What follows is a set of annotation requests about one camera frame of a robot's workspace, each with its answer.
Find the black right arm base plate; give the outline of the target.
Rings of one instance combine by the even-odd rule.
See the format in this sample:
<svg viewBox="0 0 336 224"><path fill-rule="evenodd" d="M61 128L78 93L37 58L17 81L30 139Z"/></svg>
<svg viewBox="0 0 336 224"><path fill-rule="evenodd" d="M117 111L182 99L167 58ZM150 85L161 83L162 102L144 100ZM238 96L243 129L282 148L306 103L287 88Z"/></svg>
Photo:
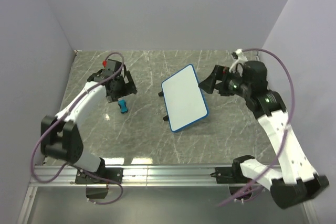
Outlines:
<svg viewBox="0 0 336 224"><path fill-rule="evenodd" d="M250 181L243 176L240 168L232 166L215 167L215 171L210 176L216 179L217 184L246 184Z"/></svg>

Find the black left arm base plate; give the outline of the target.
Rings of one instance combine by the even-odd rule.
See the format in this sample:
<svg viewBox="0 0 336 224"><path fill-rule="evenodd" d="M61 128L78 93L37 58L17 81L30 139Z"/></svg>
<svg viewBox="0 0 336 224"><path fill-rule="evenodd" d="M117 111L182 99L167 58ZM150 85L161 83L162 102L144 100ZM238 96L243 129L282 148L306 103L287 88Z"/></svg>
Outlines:
<svg viewBox="0 0 336 224"><path fill-rule="evenodd" d="M93 173L85 170L77 170L75 184L93 185L93 184L112 184L121 183L123 178L123 168L106 167L102 173Z"/></svg>

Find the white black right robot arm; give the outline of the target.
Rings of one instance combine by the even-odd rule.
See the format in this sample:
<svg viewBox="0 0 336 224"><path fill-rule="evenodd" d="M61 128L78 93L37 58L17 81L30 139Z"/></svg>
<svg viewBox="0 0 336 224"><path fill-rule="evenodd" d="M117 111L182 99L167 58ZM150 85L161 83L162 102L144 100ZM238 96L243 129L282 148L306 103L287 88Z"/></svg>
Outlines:
<svg viewBox="0 0 336 224"><path fill-rule="evenodd" d="M281 170L266 166L251 155L233 160L231 174L225 175L217 168L217 181L232 179L246 183L237 191L235 199L243 199L251 192L252 184L258 183L269 190L273 201L281 209L298 205L316 198L329 186L325 175L319 175L304 154L290 125L290 113L280 94L268 88L267 68L260 61L241 64L242 73L235 67L216 65L211 74L198 86L208 94L217 90L221 96L237 95L245 100L255 119L264 129L276 153Z"/></svg>

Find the blue framed whiteboard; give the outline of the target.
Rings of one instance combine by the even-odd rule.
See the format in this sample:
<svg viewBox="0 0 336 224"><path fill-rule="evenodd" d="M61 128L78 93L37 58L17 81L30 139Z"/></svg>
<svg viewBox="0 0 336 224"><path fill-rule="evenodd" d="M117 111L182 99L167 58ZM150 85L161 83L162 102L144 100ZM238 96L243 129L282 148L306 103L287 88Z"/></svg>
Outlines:
<svg viewBox="0 0 336 224"><path fill-rule="evenodd" d="M166 115L172 132L178 132L209 114L204 95L192 64L185 66L161 83Z"/></svg>

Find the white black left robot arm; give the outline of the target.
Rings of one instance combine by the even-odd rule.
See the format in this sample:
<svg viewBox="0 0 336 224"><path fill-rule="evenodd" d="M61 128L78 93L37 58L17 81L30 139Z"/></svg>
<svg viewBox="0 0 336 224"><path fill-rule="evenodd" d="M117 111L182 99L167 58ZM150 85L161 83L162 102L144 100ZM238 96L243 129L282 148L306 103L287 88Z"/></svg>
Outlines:
<svg viewBox="0 0 336 224"><path fill-rule="evenodd" d="M136 93L135 83L124 62L105 60L103 68L88 78L79 94L63 110L55 116L43 118L41 153L76 167L81 176L88 176L93 183L120 182L121 170L107 168L103 158L85 150L79 128L103 98L108 102L117 102Z"/></svg>

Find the blue black whiteboard eraser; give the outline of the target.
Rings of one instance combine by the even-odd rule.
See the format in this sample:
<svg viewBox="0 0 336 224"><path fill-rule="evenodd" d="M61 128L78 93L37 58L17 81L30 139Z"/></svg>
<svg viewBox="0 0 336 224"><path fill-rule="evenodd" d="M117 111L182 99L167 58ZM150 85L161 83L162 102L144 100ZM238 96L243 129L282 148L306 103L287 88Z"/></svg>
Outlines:
<svg viewBox="0 0 336 224"><path fill-rule="evenodd" d="M124 113L128 113L128 107L127 107L127 103L126 103L126 101L125 100L119 100L118 101L118 106L119 106L119 108L120 108L120 112L122 113L122 114L124 114Z"/></svg>

